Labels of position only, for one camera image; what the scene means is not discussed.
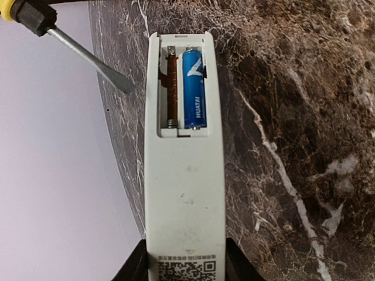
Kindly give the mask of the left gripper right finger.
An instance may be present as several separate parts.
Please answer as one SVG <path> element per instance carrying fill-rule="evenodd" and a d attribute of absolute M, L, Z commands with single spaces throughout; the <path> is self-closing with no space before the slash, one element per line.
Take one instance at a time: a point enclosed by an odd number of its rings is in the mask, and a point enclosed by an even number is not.
<path fill-rule="evenodd" d="M 226 280 L 261 280 L 261 275 L 232 238 L 226 239 Z"/>

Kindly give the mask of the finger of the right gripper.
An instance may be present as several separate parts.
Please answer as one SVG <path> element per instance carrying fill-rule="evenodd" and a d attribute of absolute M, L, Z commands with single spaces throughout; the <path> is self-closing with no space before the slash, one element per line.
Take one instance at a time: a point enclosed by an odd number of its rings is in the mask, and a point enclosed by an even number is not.
<path fill-rule="evenodd" d="M 87 0 L 43 0 L 48 5 L 85 2 Z"/>

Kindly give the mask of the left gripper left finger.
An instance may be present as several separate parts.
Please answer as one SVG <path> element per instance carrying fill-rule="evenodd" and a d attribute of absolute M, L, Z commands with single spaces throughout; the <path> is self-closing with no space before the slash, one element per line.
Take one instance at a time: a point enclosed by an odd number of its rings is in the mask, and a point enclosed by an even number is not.
<path fill-rule="evenodd" d="M 112 281 L 146 281 L 146 240 L 138 242 Z"/>

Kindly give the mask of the yellow handled screwdriver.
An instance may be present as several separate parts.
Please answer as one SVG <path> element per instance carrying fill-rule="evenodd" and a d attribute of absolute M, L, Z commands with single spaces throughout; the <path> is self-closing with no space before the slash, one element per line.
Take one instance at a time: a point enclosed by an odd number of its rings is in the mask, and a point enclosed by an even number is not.
<path fill-rule="evenodd" d="M 42 37 L 45 34 L 54 36 L 89 62 L 116 89 L 124 93 L 130 93 L 134 89 L 132 81 L 106 65 L 56 26 L 57 11 L 50 6 L 49 1 L 1 1 L 1 16 L 7 22 L 14 21 L 23 25 L 36 36 Z"/>

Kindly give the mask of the white remote control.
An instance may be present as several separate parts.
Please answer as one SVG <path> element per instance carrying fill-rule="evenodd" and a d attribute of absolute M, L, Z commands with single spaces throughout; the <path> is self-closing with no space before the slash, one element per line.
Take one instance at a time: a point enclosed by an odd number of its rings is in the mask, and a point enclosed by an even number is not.
<path fill-rule="evenodd" d="M 203 59 L 205 128 L 185 128 L 182 55 Z M 226 207 L 220 91 L 213 36 L 149 39 L 144 203 L 149 280 L 224 280 Z"/>

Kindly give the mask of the blue battery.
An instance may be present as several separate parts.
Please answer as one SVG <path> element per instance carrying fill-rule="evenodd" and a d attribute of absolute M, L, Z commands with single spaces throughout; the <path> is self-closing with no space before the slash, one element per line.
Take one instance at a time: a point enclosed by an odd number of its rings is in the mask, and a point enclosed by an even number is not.
<path fill-rule="evenodd" d="M 183 53 L 182 72 L 185 128 L 205 128 L 203 59 L 200 51 L 189 49 Z"/>

